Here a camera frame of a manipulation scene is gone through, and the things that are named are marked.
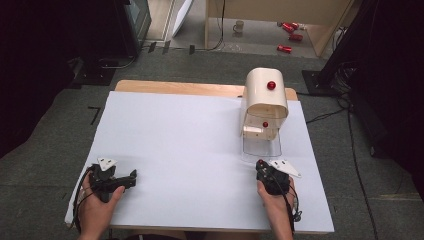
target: white table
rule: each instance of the white table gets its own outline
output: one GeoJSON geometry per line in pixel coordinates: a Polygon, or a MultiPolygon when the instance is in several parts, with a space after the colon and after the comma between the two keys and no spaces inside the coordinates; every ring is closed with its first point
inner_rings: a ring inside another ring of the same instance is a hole
{"type": "MultiPolygon", "coordinates": [[[[239,109],[232,97],[110,92],[82,171],[98,157],[118,161],[116,177],[137,169],[137,186],[124,193],[111,226],[270,230],[255,167],[241,161],[239,109]]],[[[295,179],[303,211],[296,231],[333,232],[300,102],[289,101],[289,111],[280,136],[283,156],[303,176],[295,179]]]]}

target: black controller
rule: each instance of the black controller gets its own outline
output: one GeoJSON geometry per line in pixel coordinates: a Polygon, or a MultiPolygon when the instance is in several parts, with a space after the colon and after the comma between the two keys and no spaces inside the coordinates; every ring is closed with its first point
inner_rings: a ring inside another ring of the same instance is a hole
{"type": "Polygon", "coordinates": [[[271,195],[286,195],[290,190],[289,175],[278,171],[267,162],[259,159],[256,162],[256,179],[263,182],[266,191],[271,195]]]}
{"type": "Polygon", "coordinates": [[[127,177],[115,178],[113,175],[116,166],[112,166],[106,171],[102,171],[99,164],[93,164],[93,167],[94,171],[90,176],[91,189],[99,195],[103,202],[109,202],[109,194],[118,187],[124,186],[125,189],[128,189],[136,184],[137,170],[132,171],[127,177]]]}

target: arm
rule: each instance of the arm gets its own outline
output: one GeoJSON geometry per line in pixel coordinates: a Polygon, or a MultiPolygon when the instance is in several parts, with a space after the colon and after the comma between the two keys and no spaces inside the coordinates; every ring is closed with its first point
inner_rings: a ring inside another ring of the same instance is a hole
{"type": "Polygon", "coordinates": [[[89,174],[84,179],[82,186],[85,189],[85,196],[89,197],[81,202],[79,207],[78,215],[80,218],[81,235],[78,240],[100,239],[110,224],[115,206],[119,199],[121,199],[125,187],[118,187],[113,192],[109,202],[104,203],[95,194],[90,195],[92,190],[90,188],[89,174]]]}
{"type": "MultiPolygon", "coordinates": [[[[290,220],[287,214],[286,202],[283,196],[272,196],[267,193],[265,186],[261,181],[258,181],[258,194],[261,196],[268,220],[271,224],[271,229],[277,240],[292,240],[293,233],[290,227],[290,220]]],[[[294,188],[293,179],[290,178],[290,185],[294,188]]],[[[290,189],[287,194],[287,200],[293,208],[294,195],[290,189]]]]}

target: red button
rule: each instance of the red button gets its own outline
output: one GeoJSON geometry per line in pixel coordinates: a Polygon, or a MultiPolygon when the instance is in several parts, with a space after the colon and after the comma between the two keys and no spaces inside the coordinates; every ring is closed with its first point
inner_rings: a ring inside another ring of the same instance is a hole
{"type": "Polygon", "coordinates": [[[266,87],[267,87],[269,90],[274,90],[276,86],[277,86],[277,84],[275,84],[275,82],[274,82],[274,81],[269,81],[269,82],[268,82],[268,84],[266,85],[266,87]]]}

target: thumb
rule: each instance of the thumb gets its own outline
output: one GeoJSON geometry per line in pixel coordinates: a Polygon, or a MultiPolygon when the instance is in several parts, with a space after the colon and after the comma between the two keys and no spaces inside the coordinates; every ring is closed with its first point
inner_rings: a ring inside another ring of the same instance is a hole
{"type": "Polygon", "coordinates": [[[120,186],[117,189],[115,189],[115,191],[112,194],[112,197],[110,198],[108,205],[114,209],[116,204],[119,202],[119,199],[121,199],[122,194],[124,194],[124,190],[125,187],[124,186],[120,186]]]}

